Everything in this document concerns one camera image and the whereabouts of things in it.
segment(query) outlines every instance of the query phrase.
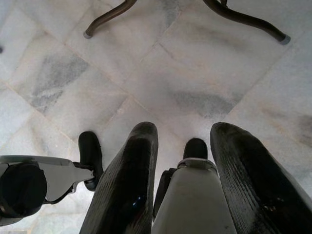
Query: floor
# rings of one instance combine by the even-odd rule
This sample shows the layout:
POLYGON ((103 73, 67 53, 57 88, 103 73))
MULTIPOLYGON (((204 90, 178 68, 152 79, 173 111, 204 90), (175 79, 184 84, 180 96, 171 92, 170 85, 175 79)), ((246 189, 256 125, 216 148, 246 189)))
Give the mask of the floor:
MULTIPOLYGON (((138 1, 82 36, 120 2, 0 0, 0 155, 79 161, 78 136, 92 130, 107 167, 134 125, 151 121, 157 186, 187 140, 209 145, 211 125, 226 121, 257 136, 312 197, 312 1, 229 1, 290 35, 286 46, 201 0, 138 1)), ((77 234, 92 195, 80 184, 0 234, 77 234)))

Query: marble floor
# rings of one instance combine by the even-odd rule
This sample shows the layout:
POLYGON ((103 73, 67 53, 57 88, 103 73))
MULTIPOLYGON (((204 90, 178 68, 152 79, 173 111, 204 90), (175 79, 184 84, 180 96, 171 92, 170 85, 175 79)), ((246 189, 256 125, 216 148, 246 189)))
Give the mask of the marble floor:
MULTIPOLYGON (((229 1, 290 35, 286 46, 201 0, 138 1, 82 36, 120 2, 0 0, 0 155, 78 161, 78 136, 92 130, 107 167, 151 121, 157 186, 187 140, 209 145, 211 125, 226 121, 257 136, 312 197, 312 1, 229 1)), ((80 184, 0 234, 77 234, 92 196, 80 184)))

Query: metal chair leg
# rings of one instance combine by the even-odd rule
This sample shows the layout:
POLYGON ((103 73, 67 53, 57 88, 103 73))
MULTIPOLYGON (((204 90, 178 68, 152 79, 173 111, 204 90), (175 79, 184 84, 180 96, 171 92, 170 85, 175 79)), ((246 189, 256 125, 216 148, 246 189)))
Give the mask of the metal chair leg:
POLYGON ((83 36, 87 39, 91 38, 96 28, 129 10, 136 3, 136 1, 137 0, 125 0, 125 2, 119 6, 96 18, 83 33, 83 36))
POLYGON ((226 0, 222 0, 221 3, 218 2, 218 0, 203 0, 206 5, 212 9, 217 14, 223 16, 224 18, 227 18, 229 20, 246 24, 255 28, 259 28, 268 34, 270 34, 272 37, 274 37, 276 40, 278 40, 282 45, 286 45, 290 42, 291 38, 279 31, 276 27, 274 27, 269 22, 258 19, 252 16, 248 16, 236 11, 233 11, 229 9, 226 6, 226 0))

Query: black knob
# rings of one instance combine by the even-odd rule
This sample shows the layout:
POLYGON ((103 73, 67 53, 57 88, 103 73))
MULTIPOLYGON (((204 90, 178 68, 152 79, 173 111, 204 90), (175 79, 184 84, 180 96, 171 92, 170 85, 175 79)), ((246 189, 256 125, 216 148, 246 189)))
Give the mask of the black knob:
POLYGON ((6 218, 33 215, 40 210, 46 194, 46 178, 38 165, 12 165, 0 178, 0 214, 6 218))

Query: chair leg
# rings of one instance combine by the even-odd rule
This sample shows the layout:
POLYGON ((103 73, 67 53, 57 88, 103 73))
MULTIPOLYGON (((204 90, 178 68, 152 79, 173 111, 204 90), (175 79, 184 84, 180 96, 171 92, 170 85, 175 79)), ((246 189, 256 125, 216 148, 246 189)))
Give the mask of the chair leg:
POLYGON ((137 0, 125 0, 125 2, 119 6, 96 18, 83 33, 84 37, 87 39, 91 38, 96 28, 129 10, 136 3, 136 1, 137 0))
POLYGON ((233 11, 229 9, 226 6, 227 0, 222 0, 221 3, 218 2, 218 0, 203 0, 206 5, 212 9, 217 14, 223 16, 224 18, 227 18, 229 20, 246 24, 252 27, 259 28, 268 34, 270 34, 272 37, 274 37, 276 40, 278 40, 282 45, 286 45, 290 42, 291 38, 279 31, 276 27, 274 27, 269 22, 258 19, 252 16, 248 16, 236 11, 233 11))

